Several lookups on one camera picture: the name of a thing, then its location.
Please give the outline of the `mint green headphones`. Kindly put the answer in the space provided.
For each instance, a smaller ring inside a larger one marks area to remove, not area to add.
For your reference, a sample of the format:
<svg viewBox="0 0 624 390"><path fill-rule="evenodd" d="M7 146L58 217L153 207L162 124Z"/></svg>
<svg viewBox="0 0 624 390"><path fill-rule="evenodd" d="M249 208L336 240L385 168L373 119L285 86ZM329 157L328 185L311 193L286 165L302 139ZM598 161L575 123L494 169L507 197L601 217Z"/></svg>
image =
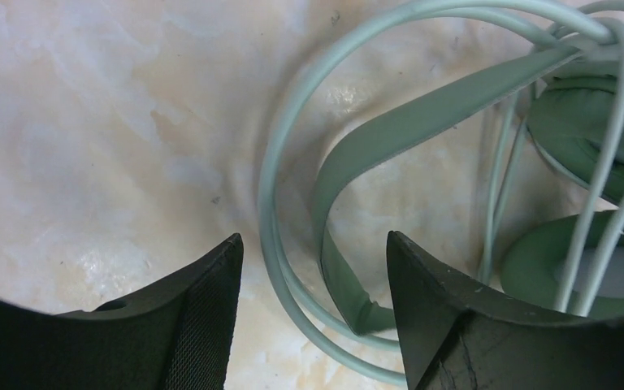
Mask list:
<svg viewBox="0 0 624 390"><path fill-rule="evenodd" d="M330 152L312 195L318 266L338 315L327 312L293 272L280 239L275 179L297 116L328 74L358 47L400 24L442 17L480 20L532 44L531 52L447 84L359 126ZM464 119L509 100L507 133L528 91L508 161L496 153L483 252L474 280L490 287L492 255L511 176L524 141L587 190L581 213L544 223L502 258L505 295L575 317L624 316L624 1L574 9L555 1L412 1L362 24L334 44L288 100L266 148L258 189L262 253L291 320L329 357L371 379L408 387L393 305L372 301L327 228L340 192L381 163Z"/></svg>

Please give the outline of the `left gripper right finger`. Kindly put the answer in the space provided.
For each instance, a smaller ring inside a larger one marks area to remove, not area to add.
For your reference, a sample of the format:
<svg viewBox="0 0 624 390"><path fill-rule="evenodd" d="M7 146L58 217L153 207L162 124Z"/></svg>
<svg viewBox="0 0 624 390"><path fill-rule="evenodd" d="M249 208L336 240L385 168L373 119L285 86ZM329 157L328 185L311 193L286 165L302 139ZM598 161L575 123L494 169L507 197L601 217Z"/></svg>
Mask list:
<svg viewBox="0 0 624 390"><path fill-rule="evenodd" d="M411 389L624 389L624 316L509 297L389 232L387 267Z"/></svg>

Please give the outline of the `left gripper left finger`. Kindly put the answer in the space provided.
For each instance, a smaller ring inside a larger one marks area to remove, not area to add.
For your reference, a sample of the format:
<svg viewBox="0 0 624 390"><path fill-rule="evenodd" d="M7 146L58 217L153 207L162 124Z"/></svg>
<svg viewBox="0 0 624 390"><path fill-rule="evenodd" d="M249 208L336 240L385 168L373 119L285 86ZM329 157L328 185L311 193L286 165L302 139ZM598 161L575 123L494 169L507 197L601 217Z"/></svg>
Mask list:
<svg viewBox="0 0 624 390"><path fill-rule="evenodd" d="M221 389L244 247L197 261L97 309L44 314L0 300L0 389Z"/></svg>

